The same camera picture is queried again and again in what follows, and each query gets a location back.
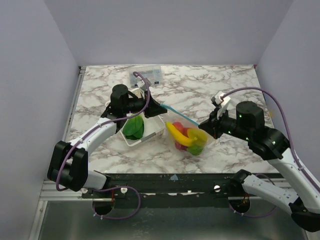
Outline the clear zip top bag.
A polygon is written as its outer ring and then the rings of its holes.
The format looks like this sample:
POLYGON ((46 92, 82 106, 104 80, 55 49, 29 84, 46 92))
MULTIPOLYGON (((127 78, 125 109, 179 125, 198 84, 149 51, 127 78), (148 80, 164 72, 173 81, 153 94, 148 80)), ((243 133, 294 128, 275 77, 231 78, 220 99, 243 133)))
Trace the clear zip top bag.
POLYGON ((171 150, 195 157, 202 156, 209 151, 213 137, 200 129, 196 121, 169 105, 162 104, 161 106, 167 110, 167 113, 162 115, 162 119, 171 150))

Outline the yellow toy banana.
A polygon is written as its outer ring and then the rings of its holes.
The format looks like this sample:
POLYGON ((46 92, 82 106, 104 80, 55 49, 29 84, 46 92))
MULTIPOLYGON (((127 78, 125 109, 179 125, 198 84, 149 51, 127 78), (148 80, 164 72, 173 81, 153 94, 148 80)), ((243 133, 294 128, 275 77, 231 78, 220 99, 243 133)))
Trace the yellow toy banana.
POLYGON ((186 147, 192 147, 197 138, 189 138, 184 136, 172 123, 166 122, 165 123, 166 128, 168 132, 172 135, 172 137, 181 145, 186 146, 186 147))

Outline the red toy apple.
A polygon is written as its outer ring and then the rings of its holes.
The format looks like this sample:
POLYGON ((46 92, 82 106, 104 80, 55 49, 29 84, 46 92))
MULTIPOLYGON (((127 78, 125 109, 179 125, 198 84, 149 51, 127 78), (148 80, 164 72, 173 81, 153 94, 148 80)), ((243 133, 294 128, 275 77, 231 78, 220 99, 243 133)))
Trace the red toy apple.
POLYGON ((181 122, 178 121, 174 122, 173 126, 184 136, 188 137, 188 130, 190 129, 190 127, 185 127, 181 122))

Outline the yellow toy starfruit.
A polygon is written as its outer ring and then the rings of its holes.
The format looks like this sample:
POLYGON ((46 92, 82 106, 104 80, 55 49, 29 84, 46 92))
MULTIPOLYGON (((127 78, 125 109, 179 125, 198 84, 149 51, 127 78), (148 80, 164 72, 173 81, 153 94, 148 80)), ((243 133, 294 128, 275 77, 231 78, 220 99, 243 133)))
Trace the yellow toy starfruit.
POLYGON ((204 131, 198 128, 190 128, 187 131, 188 137, 194 140, 194 144, 204 147, 208 142, 208 137, 204 131))

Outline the orange red toy mango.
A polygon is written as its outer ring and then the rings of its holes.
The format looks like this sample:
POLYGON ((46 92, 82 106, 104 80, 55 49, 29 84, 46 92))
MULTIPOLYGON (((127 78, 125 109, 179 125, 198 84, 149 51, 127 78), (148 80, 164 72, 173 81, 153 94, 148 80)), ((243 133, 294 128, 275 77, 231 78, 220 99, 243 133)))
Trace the orange red toy mango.
POLYGON ((179 142, 175 141, 174 142, 174 145, 175 145, 175 148, 179 151, 187 151, 188 150, 188 147, 187 146, 184 146, 182 144, 180 144, 179 142))

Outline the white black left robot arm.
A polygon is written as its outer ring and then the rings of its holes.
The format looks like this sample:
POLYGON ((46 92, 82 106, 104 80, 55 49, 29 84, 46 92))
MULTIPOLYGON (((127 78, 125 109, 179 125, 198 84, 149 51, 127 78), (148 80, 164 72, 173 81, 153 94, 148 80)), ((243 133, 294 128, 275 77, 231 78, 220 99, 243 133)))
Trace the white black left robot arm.
POLYGON ((110 102, 98 122, 70 142, 59 141, 53 149, 47 178, 74 192, 80 189, 102 190, 107 186, 107 175, 89 170, 89 156, 105 140, 119 132, 133 114, 143 113, 153 118, 167 113, 147 90, 137 97, 124 84, 112 88, 110 102))

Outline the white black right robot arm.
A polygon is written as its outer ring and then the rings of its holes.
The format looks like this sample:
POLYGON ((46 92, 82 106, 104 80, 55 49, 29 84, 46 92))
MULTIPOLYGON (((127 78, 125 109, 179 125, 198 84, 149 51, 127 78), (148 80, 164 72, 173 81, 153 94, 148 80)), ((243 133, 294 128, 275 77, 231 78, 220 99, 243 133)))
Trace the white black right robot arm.
POLYGON ((236 118, 216 107, 198 126, 215 139, 222 134, 247 141, 253 153, 267 161, 286 179, 292 191, 264 182, 246 170, 231 179, 236 190, 258 196, 286 211, 308 232, 320 229, 320 182, 306 168, 285 135, 265 125, 264 111, 252 101, 236 105, 236 118))

